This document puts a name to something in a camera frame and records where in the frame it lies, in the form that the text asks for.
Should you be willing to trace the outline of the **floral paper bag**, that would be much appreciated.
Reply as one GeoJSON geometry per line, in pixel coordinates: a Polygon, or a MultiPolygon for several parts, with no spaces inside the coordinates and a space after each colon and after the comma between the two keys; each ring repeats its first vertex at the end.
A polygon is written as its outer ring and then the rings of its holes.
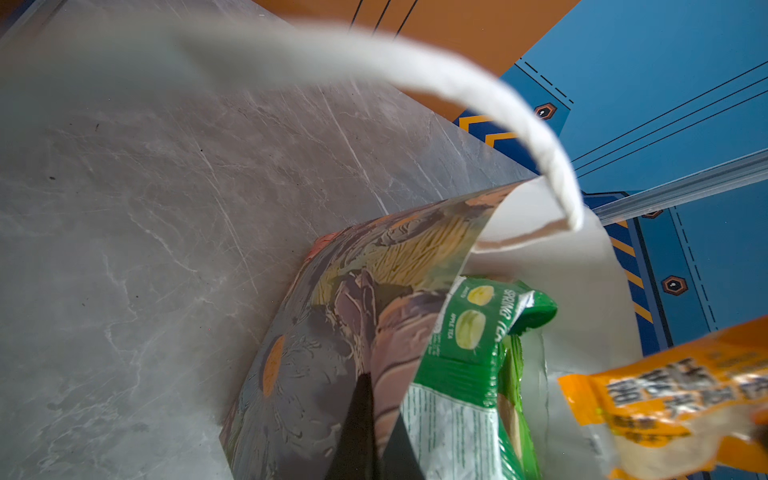
{"type": "Polygon", "coordinates": [[[542,478],[606,479],[558,380],[640,357],[628,283],[561,144],[512,88],[424,44],[205,15],[61,26],[38,37],[25,61],[15,71],[24,85],[52,84],[40,97],[48,111],[111,95],[351,77],[434,93],[518,134],[537,178],[316,241],[225,420],[222,446],[237,479],[326,479],[368,373],[382,455],[449,291],[460,277],[483,277],[521,281],[558,306],[521,336],[523,412],[542,478]]]}

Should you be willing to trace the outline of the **orange yellow snack packet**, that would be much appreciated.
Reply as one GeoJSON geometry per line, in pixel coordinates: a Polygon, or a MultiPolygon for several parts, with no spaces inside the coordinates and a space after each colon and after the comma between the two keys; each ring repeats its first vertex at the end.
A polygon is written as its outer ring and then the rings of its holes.
{"type": "Polygon", "coordinates": [[[767,471],[767,319],[558,380],[606,479],[767,471]]]}

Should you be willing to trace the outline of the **green white snack packet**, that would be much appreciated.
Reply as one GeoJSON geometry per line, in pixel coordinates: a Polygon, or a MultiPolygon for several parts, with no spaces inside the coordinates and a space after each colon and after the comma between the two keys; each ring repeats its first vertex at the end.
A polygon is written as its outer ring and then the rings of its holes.
{"type": "Polygon", "coordinates": [[[521,281],[458,278],[401,406],[427,479],[505,479],[497,347],[550,322],[558,306],[521,281]]]}

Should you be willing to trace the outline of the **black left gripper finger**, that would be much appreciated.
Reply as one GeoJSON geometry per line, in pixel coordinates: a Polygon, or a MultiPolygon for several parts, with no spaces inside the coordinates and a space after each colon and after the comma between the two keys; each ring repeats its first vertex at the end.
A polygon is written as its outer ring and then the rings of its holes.
{"type": "Polygon", "coordinates": [[[397,417],[384,453],[377,453],[372,382],[368,373],[358,378],[337,450],[325,478],[425,479],[400,417],[397,417]]]}

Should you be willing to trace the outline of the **green Lays chips bag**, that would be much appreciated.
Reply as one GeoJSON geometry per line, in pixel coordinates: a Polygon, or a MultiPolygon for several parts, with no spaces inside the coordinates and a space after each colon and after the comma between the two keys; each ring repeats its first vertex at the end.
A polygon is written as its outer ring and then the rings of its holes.
{"type": "Polygon", "coordinates": [[[523,412],[523,351],[518,336],[506,335],[497,347],[499,448],[505,479],[542,478],[533,437],[523,412]]]}

